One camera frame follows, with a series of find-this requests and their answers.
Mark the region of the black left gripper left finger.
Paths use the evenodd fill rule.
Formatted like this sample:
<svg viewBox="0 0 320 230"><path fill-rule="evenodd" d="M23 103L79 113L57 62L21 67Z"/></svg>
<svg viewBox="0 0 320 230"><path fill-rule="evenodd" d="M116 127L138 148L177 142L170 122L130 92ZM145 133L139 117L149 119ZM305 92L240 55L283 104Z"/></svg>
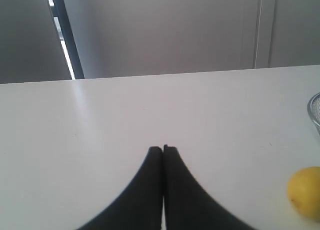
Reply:
<svg viewBox="0 0 320 230"><path fill-rule="evenodd" d="M163 151L150 147L125 190L80 229L161 229L163 212Z"/></svg>

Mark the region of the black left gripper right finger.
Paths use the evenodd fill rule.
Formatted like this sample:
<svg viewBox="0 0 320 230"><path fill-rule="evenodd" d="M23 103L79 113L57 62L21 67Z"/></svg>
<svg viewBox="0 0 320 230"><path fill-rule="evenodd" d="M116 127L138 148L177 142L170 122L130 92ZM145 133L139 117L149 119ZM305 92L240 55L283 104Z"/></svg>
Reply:
<svg viewBox="0 0 320 230"><path fill-rule="evenodd" d="M173 146L163 147L163 169L167 229L252 229L201 187Z"/></svg>

